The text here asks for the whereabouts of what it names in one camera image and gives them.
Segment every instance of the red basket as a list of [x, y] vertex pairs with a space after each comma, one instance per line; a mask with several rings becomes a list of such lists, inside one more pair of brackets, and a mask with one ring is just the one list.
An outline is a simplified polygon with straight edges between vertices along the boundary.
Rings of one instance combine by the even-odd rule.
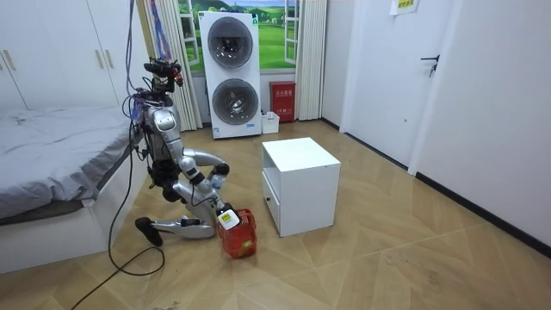
[[226, 230], [218, 224], [218, 235], [222, 238], [224, 251], [233, 259], [247, 257], [257, 251], [257, 223], [249, 209], [235, 210], [241, 219], [239, 225]]

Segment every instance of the wooden floor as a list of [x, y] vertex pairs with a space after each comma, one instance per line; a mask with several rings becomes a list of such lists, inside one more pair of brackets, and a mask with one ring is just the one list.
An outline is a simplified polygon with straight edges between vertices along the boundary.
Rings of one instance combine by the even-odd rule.
[[[184, 134], [186, 146], [215, 152], [232, 167], [222, 195], [252, 209], [256, 256], [232, 261], [218, 238], [168, 236], [162, 271], [117, 275], [79, 309], [551, 308], [551, 260], [321, 121], [280, 131], [221, 141], [209, 129]], [[335, 226], [280, 239], [262, 196], [261, 143], [308, 136], [342, 162]], [[148, 246], [133, 227], [137, 217], [184, 213], [148, 185], [115, 242], [118, 262]], [[159, 262], [149, 253], [129, 269]], [[99, 253], [0, 275], [0, 309], [70, 309], [113, 271]]]

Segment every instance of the window landscape picture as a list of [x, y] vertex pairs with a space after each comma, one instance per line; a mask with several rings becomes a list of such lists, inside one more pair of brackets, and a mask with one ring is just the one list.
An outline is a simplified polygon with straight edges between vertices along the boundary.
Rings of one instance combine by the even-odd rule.
[[[180, 13], [188, 14], [188, 2], [179, 0]], [[288, 3], [288, 17], [294, 17], [295, 1]], [[282, 0], [263, 1], [201, 1], [191, 0], [195, 37], [199, 52], [199, 61], [190, 67], [191, 71], [204, 71], [203, 55], [201, 47], [201, 35], [199, 30], [198, 13], [200, 11], [239, 11], [252, 13], [258, 19], [258, 40], [260, 53], [260, 69], [284, 69], [294, 68], [294, 64], [285, 61], [285, 2]], [[189, 18], [182, 17], [184, 37], [192, 36], [192, 25]], [[288, 22], [287, 37], [293, 39], [295, 22]], [[195, 60], [194, 46], [186, 42], [186, 52], [189, 62]], [[294, 55], [294, 44], [288, 45], [288, 55]]]

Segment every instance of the washing machine door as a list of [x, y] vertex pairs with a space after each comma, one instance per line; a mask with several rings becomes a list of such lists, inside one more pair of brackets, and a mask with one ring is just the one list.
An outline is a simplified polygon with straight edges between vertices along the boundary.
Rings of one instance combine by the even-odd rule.
[[220, 83], [214, 91], [213, 110], [227, 124], [245, 124], [258, 111], [257, 92], [244, 80], [228, 79]]
[[222, 17], [208, 31], [208, 49], [218, 65], [239, 68], [251, 57], [251, 32], [240, 20]]

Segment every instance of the gray bedsheet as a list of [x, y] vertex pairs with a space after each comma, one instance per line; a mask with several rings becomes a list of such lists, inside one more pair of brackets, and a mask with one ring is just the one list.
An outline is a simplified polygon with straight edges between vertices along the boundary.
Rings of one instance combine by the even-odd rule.
[[52, 201], [95, 198], [122, 156], [120, 107], [11, 110], [0, 115], [0, 218]]

